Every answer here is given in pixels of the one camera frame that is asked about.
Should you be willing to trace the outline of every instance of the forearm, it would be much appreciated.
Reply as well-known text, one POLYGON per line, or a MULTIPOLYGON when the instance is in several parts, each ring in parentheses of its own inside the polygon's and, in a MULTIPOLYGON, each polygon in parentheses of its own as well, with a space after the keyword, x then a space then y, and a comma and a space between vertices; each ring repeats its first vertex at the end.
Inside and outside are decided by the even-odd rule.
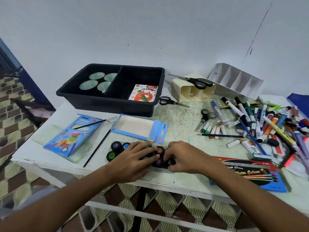
POLYGON ((59 229, 80 207, 113 184, 103 166, 82 179, 16 212, 0 223, 0 231, 50 231, 59 229))
POLYGON ((247 214, 261 231, 307 231, 309 218, 276 196, 220 166, 212 180, 247 214))

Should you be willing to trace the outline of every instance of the black storage tray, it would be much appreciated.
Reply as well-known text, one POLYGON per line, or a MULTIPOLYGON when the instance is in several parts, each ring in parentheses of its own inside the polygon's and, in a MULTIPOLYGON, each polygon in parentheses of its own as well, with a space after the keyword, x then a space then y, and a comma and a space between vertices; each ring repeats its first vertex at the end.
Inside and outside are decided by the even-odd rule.
MULTIPOLYGON (((154 105, 159 102, 162 92, 164 73, 164 68, 160 67, 89 64, 58 89, 56 94, 65 97, 76 109, 151 117, 154 105), (89 75, 95 72, 118 74, 105 93, 97 87, 89 90, 79 89, 79 85, 89 80, 89 75), (128 100, 136 84, 157 86, 155 100, 128 100)), ((97 81, 101 83, 105 80, 101 78, 97 81)))

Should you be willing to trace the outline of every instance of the pen holder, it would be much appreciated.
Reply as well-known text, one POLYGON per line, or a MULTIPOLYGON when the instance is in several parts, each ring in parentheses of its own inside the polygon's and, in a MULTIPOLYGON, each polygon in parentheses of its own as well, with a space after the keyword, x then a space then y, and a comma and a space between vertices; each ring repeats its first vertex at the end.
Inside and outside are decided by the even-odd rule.
MULTIPOLYGON (((188 78, 204 78, 197 73, 186 75, 188 78)), ((172 96, 179 102, 201 102, 210 99, 214 95, 216 84, 206 89, 198 89, 192 83, 180 78, 172 81, 172 96)))

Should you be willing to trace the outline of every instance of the person's left hand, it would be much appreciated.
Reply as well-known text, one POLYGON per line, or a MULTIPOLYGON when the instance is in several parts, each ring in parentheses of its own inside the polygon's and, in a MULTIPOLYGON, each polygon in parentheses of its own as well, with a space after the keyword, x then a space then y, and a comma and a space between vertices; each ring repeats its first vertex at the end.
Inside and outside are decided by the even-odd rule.
POLYGON ((139 159, 157 151, 157 147, 145 148, 151 145, 152 142, 133 142, 120 155, 105 165, 113 183, 134 182, 149 172, 147 165, 159 159, 160 155, 139 159))

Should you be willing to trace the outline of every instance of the scissors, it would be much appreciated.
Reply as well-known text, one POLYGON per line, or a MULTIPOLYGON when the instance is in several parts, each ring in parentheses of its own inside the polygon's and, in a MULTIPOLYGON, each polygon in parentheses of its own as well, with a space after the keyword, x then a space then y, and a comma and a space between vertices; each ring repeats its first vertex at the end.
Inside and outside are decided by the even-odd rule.
POLYGON ((175 102, 175 101, 173 101, 170 97, 167 97, 167 96, 161 96, 161 97, 159 98, 159 100, 160 100, 159 103, 160 103, 161 105, 175 104, 175 105, 180 105, 180 106, 184 106, 184 107, 189 107, 189 106, 187 106, 187 105, 184 105, 184 104, 175 102))
POLYGON ((213 83, 210 80, 207 80, 205 78, 187 78, 187 77, 176 76, 176 75, 172 75, 172 74, 168 74, 168 75, 175 76, 175 77, 178 77, 182 80, 186 80, 188 82, 191 82, 198 89, 206 89, 207 86, 211 87, 213 85, 213 83))
POLYGON ((200 123, 198 124, 198 126, 196 127, 195 131, 198 131, 203 124, 205 124, 206 121, 208 121, 209 117, 208 117, 208 110, 207 109, 203 109, 201 111, 203 117, 202 120, 200 121, 200 123))

